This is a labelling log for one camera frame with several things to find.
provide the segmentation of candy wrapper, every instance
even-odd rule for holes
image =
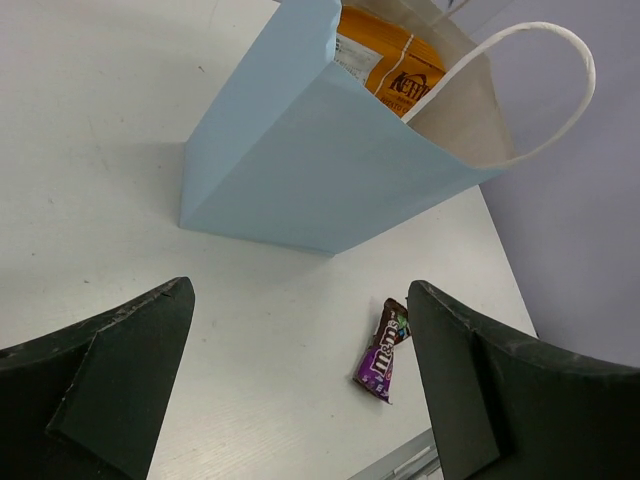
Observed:
[[[409,338],[407,309],[389,298],[373,339],[353,375],[353,380],[380,400],[389,402],[389,386],[393,372],[393,350]]]

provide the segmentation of orange package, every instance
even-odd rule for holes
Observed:
[[[433,47],[354,7],[342,9],[335,61],[399,117],[445,74]]]

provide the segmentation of gray wall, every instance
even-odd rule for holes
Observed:
[[[530,20],[589,44],[596,95],[564,139],[482,190],[540,337],[640,366],[640,1],[515,0],[469,33]],[[531,148],[575,108],[584,74],[562,40],[507,42],[494,80],[517,146]]]

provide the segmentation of white paper handle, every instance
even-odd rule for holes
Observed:
[[[580,56],[582,57],[582,61],[584,62],[584,66],[587,70],[587,89],[576,111],[573,113],[573,115],[571,115],[569,120],[567,120],[567,122],[549,140],[547,140],[545,143],[543,143],[542,145],[535,148],[529,153],[512,158],[511,160],[508,160],[506,162],[489,165],[484,168],[496,168],[496,167],[504,168],[504,167],[514,165],[518,162],[521,162],[525,158],[529,158],[538,154],[541,150],[547,148],[549,145],[554,143],[556,140],[562,137],[565,133],[567,133],[567,131],[578,121],[580,116],[584,113],[584,111],[587,109],[587,106],[591,102],[591,99],[593,98],[593,92],[596,89],[596,67],[593,61],[593,55],[591,54],[589,47],[587,46],[586,43],[582,41],[580,37],[578,37],[571,30],[568,30],[559,25],[555,25],[553,23],[547,23],[547,22],[519,23],[517,25],[514,25],[509,28],[505,28],[504,30],[491,35],[484,42],[482,42],[480,45],[478,45],[476,48],[474,48],[469,53],[467,53],[464,57],[462,57],[460,61],[456,63],[453,66],[453,68],[451,68],[451,70],[449,70],[446,73],[444,77],[442,77],[442,79],[436,84],[436,86],[431,91],[429,91],[429,93],[427,93],[424,97],[422,97],[411,108],[411,110],[409,110],[406,114],[404,114],[404,116],[402,117],[402,121],[404,123],[407,123],[413,117],[415,117],[424,108],[424,106],[427,105],[436,95],[438,95],[438,93],[445,87],[445,85],[458,72],[460,72],[460,70],[466,67],[469,64],[469,62],[471,62],[474,58],[476,58],[479,55],[482,55],[489,48],[493,47],[496,43],[500,42],[501,40],[508,37],[509,35],[513,35],[514,33],[519,33],[519,32],[526,32],[529,30],[547,30],[549,32],[553,32],[565,38],[566,40],[568,40],[569,43],[571,43],[576,48],[576,50],[578,50],[578,52],[580,53]]]

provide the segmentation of white table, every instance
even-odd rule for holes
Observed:
[[[478,189],[335,258],[178,229],[181,145],[275,8],[3,2],[0,347],[189,276],[151,479],[342,479],[428,428],[410,344],[393,406],[349,380],[414,279],[533,332]]]

